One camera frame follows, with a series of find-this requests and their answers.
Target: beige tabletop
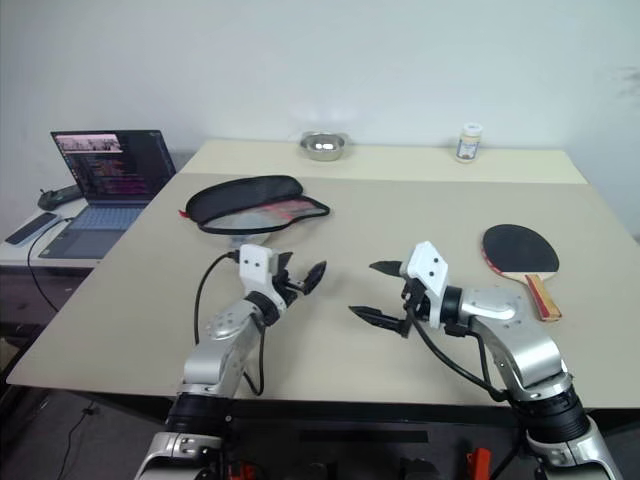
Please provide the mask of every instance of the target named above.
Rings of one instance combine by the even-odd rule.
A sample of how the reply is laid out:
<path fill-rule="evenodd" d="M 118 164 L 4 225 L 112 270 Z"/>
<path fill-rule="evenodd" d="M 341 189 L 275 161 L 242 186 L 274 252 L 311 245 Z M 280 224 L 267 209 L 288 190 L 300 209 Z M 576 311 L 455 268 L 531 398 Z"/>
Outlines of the beige tabletop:
<path fill-rule="evenodd" d="M 114 393 L 174 395 L 193 347 L 194 293 L 228 249 L 178 210 L 200 189 L 233 178 L 177 175 L 81 285 L 13 371 L 11 383 Z M 518 223 L 555 247 L 560 272 L 547 286 L 564 317 L 544 328 L 558 343 L 588 407 L 640 407 L 636 296 L 640 249 L 585 183 L 486 183 L 304 178 L 333 209 L 274 234 L 295 252 L 292 273 L 328 261 L 322 283 L 267 332 L 265 398 L 492 404 L 443 366 L 413 333 L 403 339 L 359 320 L 348 305 L 401 314 L 402 282 L 367 268 L 404 259 L 430 240 L 461 287 L 522 285 L 498 277 L 479 252 L 484 230 Z M 243 294 L 237 267 L 214 271 L 202 322 Z M 479 372 L 473 339 L 432 335 Z M 495 369 L 492 378 L 497 379 Z M 250 396 L 243 384 L 238 396 Z"/>

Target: wooden paddle handle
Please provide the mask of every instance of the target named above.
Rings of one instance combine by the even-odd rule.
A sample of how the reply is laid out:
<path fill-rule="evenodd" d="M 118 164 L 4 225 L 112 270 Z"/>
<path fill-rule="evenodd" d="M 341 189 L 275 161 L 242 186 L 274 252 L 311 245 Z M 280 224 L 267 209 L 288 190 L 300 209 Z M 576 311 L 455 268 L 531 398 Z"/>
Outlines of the wooden paddle handle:
<path fill-rule="evenodd" d="M 540 320 L 543 322 L 555 322 L 562 317 L 560 309 L 553 303 L 551 295 L 544 288 L 542 279 L 538 275 L 525 275 L 527 279 L 527 285 L 533 295 L 533 300 L 538 307 L 538 313 L 540 313 Z"/>

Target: black cable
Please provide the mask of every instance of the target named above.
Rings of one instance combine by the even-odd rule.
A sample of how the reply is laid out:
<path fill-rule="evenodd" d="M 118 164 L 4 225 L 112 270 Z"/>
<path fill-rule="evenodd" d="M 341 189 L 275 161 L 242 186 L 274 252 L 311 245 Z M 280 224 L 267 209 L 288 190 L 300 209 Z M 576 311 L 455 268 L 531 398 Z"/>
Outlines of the black cable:
<path fill-rule="evenodd" d="M 264 392 L 264 337 L 265 337 L 266 328 L 262 328 L 262 332 L 260 332 L 260 352 L 258 353 L 258 378 L 260 380 L 260 386 L 256 388 L 255 383 L 251 380 L 251 377 L 247 372 L 244 372 L 242 376 L 249 384 L 249 388 L 253 392 L 256 397 L 262 395 Z"/>
<path fill-rule="evenodd" d="M 27 252 L 27 268 L 29 269 L 29 273 L 31 273 L 31 278 L 33 278 L 33 283 L 35 283 L 36 288 L 38 289 L 38 291 L 40 292 L 40 295 L 42 295 L 42 298 L 44 298 L 46 300 L 46 302 L 49 304 L 49 306 L 56 312 L 58 313 L 58 307 L 56 307 L 53 302 L 49 299 L 49 297 L 47 297 L 47 295 L 45 295 L 44 291 L 42 290 L 42 287 L 40 287 L 40 283 L 38 282 L 38 279 L 36 278 L 36 274 L 33 271 L 33 268 L 31 267 L 31 252 L 33 251 L 33 247 L 35 247 L 36 243 L 38 243 L 38 240 L 40 240 L 45 233 L 47 233 L 49 230 L 51 230 L 53 227 L 55 227 L 56 225 L 59 225 L 62 222 L 69 222 L 73 220 L 73 217 L 70 218 L 61 218 L 60 220 L 58 220 L 56 223 L 54 223 L 53 225 L 49 225 L 47 228 L 45 228 L 43 230 L 43 232 L 38 235 L 38 238 L 36 238 L 33 243 L 31 244 L 31 246 L 29 247 L 29 251 Z"/>
<path fill-rule="evenodd" d="M 427 335 L 427 332 L 425 332 L 422 326 L 420 325 L 420 322 L 418 321 L 418 319 L 413 315 L 410 315 L 410 317 L 411 317 L 411 322 L 413 323 L 413 326 L 415 327 L 415 329 L 418 331 L 418 334 L 420 335 L 420 338 L 422 338 L 422 341 L 427 345 L 427 347 L 429 347 L 429 350 L 431 350 L 433 354 L 436 357 L 438 357 L 438 359 L 442 363 L 444 363 L 447 367 L 449 367 L 451 370 L 456 372 L 458 375 L 466 378 L 471 383 L 474 383 L 475 385 L 489 392 L 489 395 L 491 395 L 491 398 L 496 402 L 501 402 L 503 400 L 506 400 L 505 392 L 501 392 L 500 390 L 496 389 L 493 385 L 490 385 L 484 380 L 481 380 L 480 378 L 476 377 L 473 373 L 469 372 L 468 370 L 465 370 L 456 362 L 451 360 L 444 352 L 442 352 L 442 350 L 440 350 L 436 346 L 435 343 L 433 343 L 429 335 Z"/>
<path fill-rule="evenodd" d="M 484 349 L 484 340 L 476 332 L 467 332 L 467 335 L 471 335 L 478 341 L 478 350 L 480 351 L 480 365 L 482 367 L 482 378 L 485 382 L 491 385 L 491 375 L 489 374 L 489 365 L 487 364 L 487 352 Z"/>
<path fill-rule="evenodd" d="M 211 273 L 211 271 L 214 268 L 216 268 L 216 265 L 218 265 L 225 258 L 233 258 L 233 255 L 234 255 L 234 252 L 227 252 L 220 255 L 218 258 L 216 258 L 213 261 L 211 265 L 209 265 L 209 268 L 207 268 L 207 270 L 204 272 L 204 275 L 202 275 L 202 279 L 200 280 L 200 284 L 198 285 L 198 290 L 196 291 L 196 303 L 193 308 L 193 340 L 195 341 L 196 345 L 200 343 L 200 333 L 198 331 L 198 320 L 200 317 L 200 297 L 202 296 L 202 289 L 204 288 L 204 283 L 207 281 L 207 278 L 209 277 L 209 274 Z"/>
<path fill-rule="evenodd" d="M 199 317 L 200 317 L 200 297 L 202 296 L 202 289 L 204 288 L 204 284 L 207 281 L 207 278 L 209 277 L 209 274 L 211 273 L 211 271 L 216 268 L 216 265 L 218 265 L 222 260 L 224 260 L 225 258 L 235 258 L 236 257 L 236 252 L 227 252 L 224 253 L 222 255 L 220 255 L 218 258 L 216 258 L 213 263 L 211 265 L 209 265 L 209 268 L 207 268 L 207 270 L 204 272 L 204 275 L 202 275 L 202 279 L 200 280 L 200 284 L 198 285 L 198 290 L 196 291 L 196 302 L 193 308 L 193 340 L 195 342 L 195 344 L 197 345 L 198 343 L 200 343 L 200 333 L 199 333 Z M 251 389 L 251 391 L 253 392 L 253 394 L 256 397 L 259 397 L 260 395 L 262 395 L 262 392 L 264 392 L 264 337 L 265 337 L 265 329 L 264 327 L 260 327 L 259 325 L 256 325 L 258 327 L 258 329 L 261 329 L 260 332 L 260 352 L 258 354 L 258 371 L 259 371 L 259 386 L 256 388 L 256 384 L 253 382 L 253 380 L 251 379 L 251 377 L 249 376 L 249 374 L 247 372 L 244 372 L 242 374 L 242 376 L 244 377 L 244 379 L 247 381 L 247 383 L 249 384 L 249 388 Z"/>
<path fill-rule="evenodd" d="M 91 402 L 87 408 L 82 409 L 82 416 L 80 417 L 80 420 L 78 420 L 78 422 L 73 426 L 71 430 L 69 430 L 69 433 L 67 434 L 67 450 L 64 452 L 64 457 L 62 458 L 62 465 L 60 466 L 60 472 L 58 473 L 56 480 L 62 479 L 64 468 L 67 466 L 67 459 L 69 458 L 69 453 L 71 452 L 71 437 L 73 436 L 73 432 L 76 431 L 76 429 L 84 421 L 87 415 L 93 415 L 94 413 L 93 404 L 94 402 Z"/>
<path fill-rule="evenodd" d="M 522 443 L 524 441 L 524 435 L 525 435 L 524 430 L 521 429 L 520 432 L 518 433 L 518 439 L 511 447 L 511 450 L 509 450 L 509 453 L 507 453 L 507 456 L 504 457 L 500 462 L 500 464 L 495 468 L 495 470 L 489 477 L 489 480 L 497 480 L 500 474 L 509 466 L 511 461 L 516 457 L 516 455 L 520 451 L 520 447 L 522 446 Z"/>

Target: metal bowl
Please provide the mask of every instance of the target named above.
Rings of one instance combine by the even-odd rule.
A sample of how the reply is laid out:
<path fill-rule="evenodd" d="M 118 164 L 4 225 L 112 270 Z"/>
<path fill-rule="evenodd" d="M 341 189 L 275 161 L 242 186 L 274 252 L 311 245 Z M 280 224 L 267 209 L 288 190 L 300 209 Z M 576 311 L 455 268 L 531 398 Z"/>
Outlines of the metal bowl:
<path fill-rule="evenodd" d="M 343 135 L 329 132 L 307 132 L 300 140 L 300 146 L 309 158 L 320 162 L 339 159 L 346 143 Z"/>

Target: small jar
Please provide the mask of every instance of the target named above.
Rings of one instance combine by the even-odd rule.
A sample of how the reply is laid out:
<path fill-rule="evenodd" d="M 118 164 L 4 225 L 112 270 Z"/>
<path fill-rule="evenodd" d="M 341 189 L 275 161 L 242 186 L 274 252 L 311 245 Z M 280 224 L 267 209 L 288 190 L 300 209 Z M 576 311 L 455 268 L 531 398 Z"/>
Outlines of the small jar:
<path fill-rule="evenodd" d="M 462 163 L 471 163 L 476 159 L 480 138 L 482 137 L 482 125 L 479 123 L 465 123 L 462 127 L 456 159 Z"/>

